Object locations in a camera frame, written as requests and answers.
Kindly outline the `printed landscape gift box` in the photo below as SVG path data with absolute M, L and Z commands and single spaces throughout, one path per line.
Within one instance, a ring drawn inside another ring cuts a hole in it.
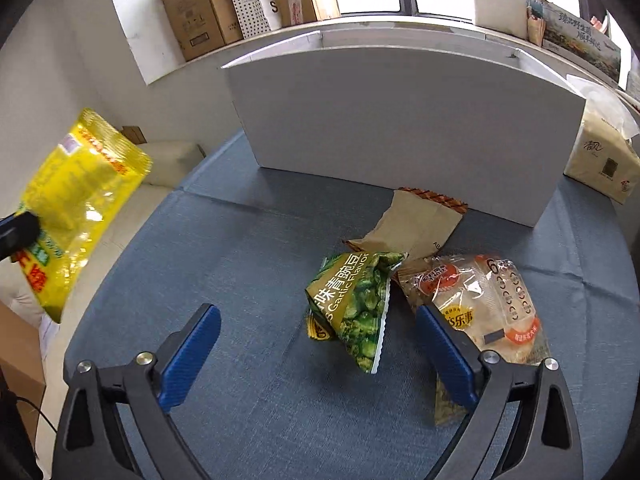
M 593 24 L 548 0 L 527 0 L 535 18 L 544 21 L 544 40 L 594 66 L 608 78 L 620 80 L 620 48 Z

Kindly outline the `yellow snack bag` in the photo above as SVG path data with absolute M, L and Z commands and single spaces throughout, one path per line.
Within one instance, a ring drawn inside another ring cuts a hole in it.
M 17 213 L 34 214 L 36 238 L 11 259 L 55 323 L 101 236 L 152 169 L 152 159 L 94 110 L 70 132 L 29 181 Z

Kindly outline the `green pea snack bag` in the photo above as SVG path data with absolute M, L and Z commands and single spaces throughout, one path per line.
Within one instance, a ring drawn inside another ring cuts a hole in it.
M 390 282 L 404 260 L 399 252 L 343 252 L 326 258 L 305 289 L 308 337 L 341 341 L 360 370 L 375 374 L 383 349 Z

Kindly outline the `tissue paper pack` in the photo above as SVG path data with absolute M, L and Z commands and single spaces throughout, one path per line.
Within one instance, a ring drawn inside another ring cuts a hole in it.
M 613 91 L 574 75 L 566 81 L 586 105 L 564 174 L 623 205 L 639 183 L 631 143 L 639 126 Z

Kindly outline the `white foam box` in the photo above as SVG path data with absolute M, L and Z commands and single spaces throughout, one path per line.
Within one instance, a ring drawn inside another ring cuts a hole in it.
M 474 0 L 473 23 L 527 40 L 526 0 Z

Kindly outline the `tall brown cardboard box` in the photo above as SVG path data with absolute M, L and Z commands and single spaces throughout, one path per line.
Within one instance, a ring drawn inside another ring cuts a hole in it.
M 232 0 L 162 0 L 186 62 L 243 39 Z

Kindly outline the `bread in clear wrapper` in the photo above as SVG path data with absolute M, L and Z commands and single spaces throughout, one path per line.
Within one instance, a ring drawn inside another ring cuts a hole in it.
M 397 281 L 412 310 L 434 304 L 480 350 L 537 365 L 550 356 L 547 337 L 520 271 L 492 255 L 431 256 L 409 261 Z

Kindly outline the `white cardboard storage box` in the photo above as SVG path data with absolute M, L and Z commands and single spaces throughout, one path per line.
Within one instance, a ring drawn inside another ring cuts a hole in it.
M 448 32 L 337 29 L 224 66 L 260 166 L 422 188 L 533 226 L 585 100 L 529 53 Z

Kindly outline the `cream sofa cushion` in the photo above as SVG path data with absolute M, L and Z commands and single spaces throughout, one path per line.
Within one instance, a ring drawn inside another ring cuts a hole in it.
M 145 143 L 142 150 L 151 156 L 152 170 L 122 206 L 93 249 L 87 266 L 80 272 L 65 304 L 64 314 L 70 322 L 79 321 L 106 274 L 130 240 L 164 198 L 206 156 L 198 144 L 189 141 Z M 32 296 L 18 265 L 8 260 L 1 263 L 1 302 L 33 326 L 40 325 L 43 310 Z

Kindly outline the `beige kraft snack bag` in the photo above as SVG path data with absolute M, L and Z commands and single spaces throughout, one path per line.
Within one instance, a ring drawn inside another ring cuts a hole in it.
M 398 188 L 372 231 L 346 245 L 362 252 L 399 252 L 408 260 L 435 255 L 457 229 L 468 204 L 420 188 Z

